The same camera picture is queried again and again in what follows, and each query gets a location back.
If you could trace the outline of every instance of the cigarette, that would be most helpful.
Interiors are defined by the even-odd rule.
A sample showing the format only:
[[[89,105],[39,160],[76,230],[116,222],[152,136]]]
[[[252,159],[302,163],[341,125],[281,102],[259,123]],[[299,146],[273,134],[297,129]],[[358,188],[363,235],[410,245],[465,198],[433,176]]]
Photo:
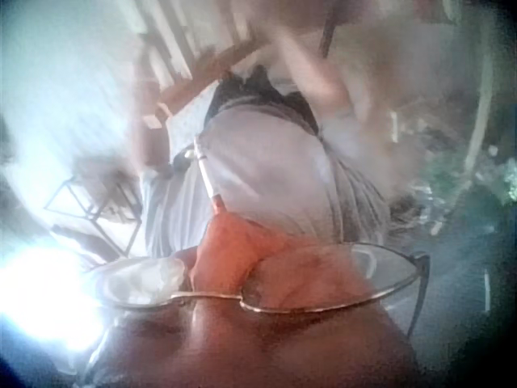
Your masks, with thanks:
[[[200,165],[201,176],[203,177],[204,186],[207,189],[207,194],[212,201],[212,207],[215,214],[223,213],[226,211],[225,202],[219,192],[215,189],[212,177],[209,174],[210,169],[208,168],[208,159],[206,155],[201,151],[200,140],[195,137],[194,150],[197,161]]]

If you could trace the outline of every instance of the gray shirt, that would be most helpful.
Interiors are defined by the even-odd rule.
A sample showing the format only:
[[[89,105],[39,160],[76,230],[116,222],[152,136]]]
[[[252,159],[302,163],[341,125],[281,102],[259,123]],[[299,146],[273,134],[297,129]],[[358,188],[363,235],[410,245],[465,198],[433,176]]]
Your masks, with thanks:
[[[389,207],[325,130],[316,137],[279,109],[242,105],[214,117],[200,144],[229,211],[323,243],[381,242]],[[200,244],[213,214],[196,162],[146,171],[141,190],[152,257]]]

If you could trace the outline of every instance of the man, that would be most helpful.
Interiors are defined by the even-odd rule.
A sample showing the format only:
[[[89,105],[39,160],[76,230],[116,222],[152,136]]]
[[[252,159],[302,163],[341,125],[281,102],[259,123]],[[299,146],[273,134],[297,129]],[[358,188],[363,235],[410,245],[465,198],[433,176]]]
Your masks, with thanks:
[[[280,95],[261,67],[221,81],[200,144],[228,212],[214,217],[196,162],[168,163],[165,129],[137,126],[149,254],[184,259],[194,291],[233,295],[258,278],[271,307],[366,293],[348,256],[322,248],[379,242],[389,222],[382,195],[337,156],[309,108],[323,120],[353,115],[347,89],[290,31],[270,33],[309,103]],[[378,305],[267,316],[210,299],[129,319],[97,364],[99,386],[413,386],[416,370]]]

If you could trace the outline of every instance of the bright light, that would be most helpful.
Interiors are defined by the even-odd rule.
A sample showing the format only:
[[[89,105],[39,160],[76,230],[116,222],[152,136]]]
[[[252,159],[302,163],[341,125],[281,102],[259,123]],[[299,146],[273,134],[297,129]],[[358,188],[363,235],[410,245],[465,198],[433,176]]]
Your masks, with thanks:
[[[81,291],[78,257],[32,248],[0,269],[0,313],[39,340],[63,340],[83,350],[102,334],[95,307]]]

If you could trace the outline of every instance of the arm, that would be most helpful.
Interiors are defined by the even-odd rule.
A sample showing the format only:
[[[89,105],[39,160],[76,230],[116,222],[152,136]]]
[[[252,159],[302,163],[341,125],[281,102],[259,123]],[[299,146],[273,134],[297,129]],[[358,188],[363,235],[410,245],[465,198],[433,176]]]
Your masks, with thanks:
[[[287,28],[274,27],[271,32],[271,40],[292,80],[320,117],[352,109],[347,87],[337,69],[311,53]]]
[[[170,145],[167,127],[164,124],[148,125],[145,116],[153,116],[160,95],[158,82],[144,51],[135,68],[134,107],[131,120],[131,159],[138,172],[162,166],[170,161]]]

